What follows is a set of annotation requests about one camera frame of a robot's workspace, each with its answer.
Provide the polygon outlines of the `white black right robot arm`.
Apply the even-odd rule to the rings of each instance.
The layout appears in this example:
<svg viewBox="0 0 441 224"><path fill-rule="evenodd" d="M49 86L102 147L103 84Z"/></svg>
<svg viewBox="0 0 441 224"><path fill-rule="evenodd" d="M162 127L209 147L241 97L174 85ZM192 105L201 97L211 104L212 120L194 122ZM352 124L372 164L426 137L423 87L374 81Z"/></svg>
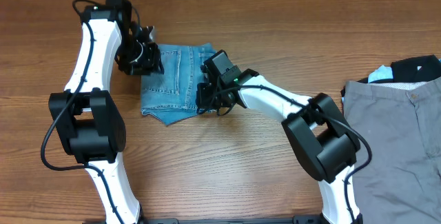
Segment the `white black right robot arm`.
<svg viewBox="0 0 441 224"><path fill-rule="evenodd" d="M199 114L230 112L239 105L267 115L282 125L297 161L318 182L322 212L297 216L294 222L363 222L351 179L361 139L330 96L284 90L254 70L241 71L223 50L204 61L201 71L206 81L196 91Z"/></svg>

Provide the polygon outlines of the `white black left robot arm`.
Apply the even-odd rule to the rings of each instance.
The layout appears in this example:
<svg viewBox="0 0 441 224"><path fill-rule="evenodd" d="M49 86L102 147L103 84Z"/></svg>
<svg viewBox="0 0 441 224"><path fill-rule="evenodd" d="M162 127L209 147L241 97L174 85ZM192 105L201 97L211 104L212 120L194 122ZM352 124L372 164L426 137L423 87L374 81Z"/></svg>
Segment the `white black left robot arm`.
<svg viewBox="0 0 441 224"><path fill-rule="evenodd" d="M82 28L81 47L70 80L60 93L52 93L48 107L53 122L41 145L41 160L51 170L45 149L53 132L76 165L65 171L85 170L92 178L105 209L104 223L144 223L123 162L126 129L110 95L113 67L129 76L162 74L154 27L141 25L129 0L82 0L75 8Z"/></svg>

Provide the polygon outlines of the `light blue denim jeans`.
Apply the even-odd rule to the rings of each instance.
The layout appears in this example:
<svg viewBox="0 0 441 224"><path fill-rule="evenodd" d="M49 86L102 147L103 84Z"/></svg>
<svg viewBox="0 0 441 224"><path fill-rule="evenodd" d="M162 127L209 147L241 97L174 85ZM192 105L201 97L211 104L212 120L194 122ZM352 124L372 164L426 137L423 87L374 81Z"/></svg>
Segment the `light blue denim jeans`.
<svg viewBox="0 0 441 224"><path fill-rule="evenodd" d="M164 73L141 77L141 114L171 125L197 115L197 85L206 82L201 66L216 50L210 43L160 44L159 50Z"/></svg>

